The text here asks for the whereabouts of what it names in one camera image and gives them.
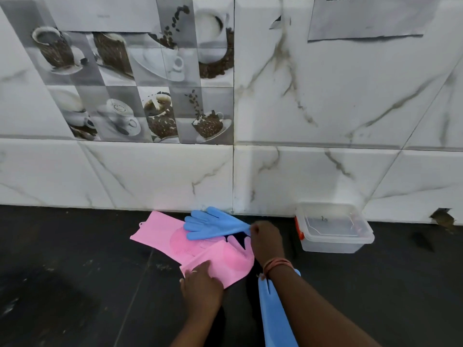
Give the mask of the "person's right hand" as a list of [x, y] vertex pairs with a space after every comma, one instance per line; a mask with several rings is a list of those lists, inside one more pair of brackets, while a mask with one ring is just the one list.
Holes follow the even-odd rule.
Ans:
[[251, 238], [251, 244], [255, 259], [262, 268], [272, 258], [286, 258], [280, 231], [269, 221], [261, 221], [259, 236]]

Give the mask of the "person's left hand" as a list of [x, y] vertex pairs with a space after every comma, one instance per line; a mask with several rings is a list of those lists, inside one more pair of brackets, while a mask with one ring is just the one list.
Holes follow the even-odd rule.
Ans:
[[209, 285], [181, 285], [181, 291], [188, 317], [192, 315], [215, 316], [222, 306], [224, 287], [217, 278], [213, 278], [213, 283]]

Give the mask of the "pink silicone scrubbing glove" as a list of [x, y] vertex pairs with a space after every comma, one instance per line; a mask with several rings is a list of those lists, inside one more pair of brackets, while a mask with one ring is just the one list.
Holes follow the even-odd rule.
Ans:
[[181, 265], [189, 263], [210, 246], [225, 237], [205, 240], [189, 240], [184, 222], [164, 213], [153, 211], [148, 219], [139, 224], [138, 231], [130, 239], [164, 253]]
[[241, 246], [234, 236], [229, 235], [226, 240], [216, 242], [181, 265], [180, 270], [183, 275], [192, 273], [200, 264], [209, 261], [209, 276], [218, 279], [227, 289], [250, 273], [254, 260], [251, 238], [246, 236], [244, 246]]

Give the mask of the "blue silicone glove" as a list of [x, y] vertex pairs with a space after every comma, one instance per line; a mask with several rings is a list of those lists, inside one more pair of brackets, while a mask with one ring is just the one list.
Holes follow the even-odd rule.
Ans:
[[237, 233], [251, 236], [251, 226], [238, 218], [214, 207], [192, 210], [185, 217], [183, 228], [188, 240], [205, 240]]
[[299, 347], [273, 282], [259, 275], [258, 292], [265, 347]]

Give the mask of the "person's left forearm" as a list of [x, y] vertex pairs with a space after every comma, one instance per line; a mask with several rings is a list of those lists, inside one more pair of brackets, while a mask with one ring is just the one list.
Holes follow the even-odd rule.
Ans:
[[218, 347], [223, 338], [223, 318], [220, 313], [192, 315], [169, 347]]

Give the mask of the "person's right forearm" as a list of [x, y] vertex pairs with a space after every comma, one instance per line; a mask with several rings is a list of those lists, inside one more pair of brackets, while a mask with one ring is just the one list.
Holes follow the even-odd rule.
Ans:
[[299, 347], [381, 347], [294, 269], [276, 267], [268, 278], [280, 297]]

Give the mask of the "orange thread wristband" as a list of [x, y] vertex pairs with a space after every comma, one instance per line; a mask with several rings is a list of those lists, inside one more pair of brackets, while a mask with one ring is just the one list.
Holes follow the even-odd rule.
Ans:
[[289, 267], [291, 269], [294, 269], [292, 263], [289, 260], [283, 257], [275, 257], [265, 262], [263, 266], [263, 273], [260, 274], [259, 276], [260, 279], [264, 280], [268, 278], [269, 272], [273, 270], [274, 268], [280, 267], [280, 266]]

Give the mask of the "clear plastic container orange latch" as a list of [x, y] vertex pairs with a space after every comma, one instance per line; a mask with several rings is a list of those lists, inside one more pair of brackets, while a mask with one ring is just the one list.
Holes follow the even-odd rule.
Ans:
[[306, 252], [353, 254], [374, 242], [374, 233], [352, 204], [299, 203], [295, 223]]

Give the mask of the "white paper sheet on wall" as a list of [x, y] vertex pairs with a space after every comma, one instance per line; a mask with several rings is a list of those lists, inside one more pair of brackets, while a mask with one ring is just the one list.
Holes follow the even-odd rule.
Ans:
[[308, 41], [422, 36], [441, 0], [314, 0]]

